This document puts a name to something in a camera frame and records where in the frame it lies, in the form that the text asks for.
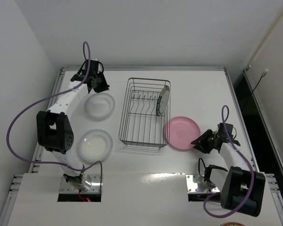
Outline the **pink plastic plate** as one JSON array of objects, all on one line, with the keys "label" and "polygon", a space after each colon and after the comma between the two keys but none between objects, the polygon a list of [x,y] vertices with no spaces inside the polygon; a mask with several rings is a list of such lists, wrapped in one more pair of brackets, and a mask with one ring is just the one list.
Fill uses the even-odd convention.
[{"label": "pink plastic plate", "polygon": [[192,141],[201,135],[198,124],[191,118],[176,116],[172,118],[164,128],[164,136],[167,142],[179,150],[190,150],[195,145]]}]

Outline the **blue rimmed white plate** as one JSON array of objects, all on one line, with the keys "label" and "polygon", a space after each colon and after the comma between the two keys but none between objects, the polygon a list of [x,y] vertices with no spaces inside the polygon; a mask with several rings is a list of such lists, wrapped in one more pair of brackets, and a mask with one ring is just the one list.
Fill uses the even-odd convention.
[{"label": "blue rimmed white plate", "polygon": [[165,85],[157,99],[156,116],[161,116],[165,112],[169,102],[169,97],[170,88],[168,85]]}]

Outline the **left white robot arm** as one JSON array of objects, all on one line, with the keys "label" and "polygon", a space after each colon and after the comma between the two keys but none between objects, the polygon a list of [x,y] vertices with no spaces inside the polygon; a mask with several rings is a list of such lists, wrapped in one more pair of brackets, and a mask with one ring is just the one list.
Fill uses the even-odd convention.
[{"label": "left white robot arm", "polygon": [[69,119],[91,90],[100,93],[108,89],[103,64],[97,59],[86,60],[71,78],[68,92],[62,94],[47,111],[40,111],[36,116],[39,145],[56,157],[65,181],[80,192],[90,190],[92,179],[85,173],[86,167],[77,154],[69,152],[75,138]]}]

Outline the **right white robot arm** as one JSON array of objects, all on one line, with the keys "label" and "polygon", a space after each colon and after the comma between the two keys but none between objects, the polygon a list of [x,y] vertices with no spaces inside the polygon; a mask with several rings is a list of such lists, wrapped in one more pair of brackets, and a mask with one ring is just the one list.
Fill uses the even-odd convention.
[{"label": "right white robot arm", "polygon": [[208,165],[199,173],[202,184],[209,192],[213,188],[220,198],[221,207],[229,210],[223,217],[235,212],[257,217],[261,212],[266,178],[256,172],[251,163],[239,150],[239,141],[232,135],[233,125],[220,123],[216,131],[208,129],[199,138],[191,142],[194,148],[209,154],[217,150],[226,163],[226,167]]}]

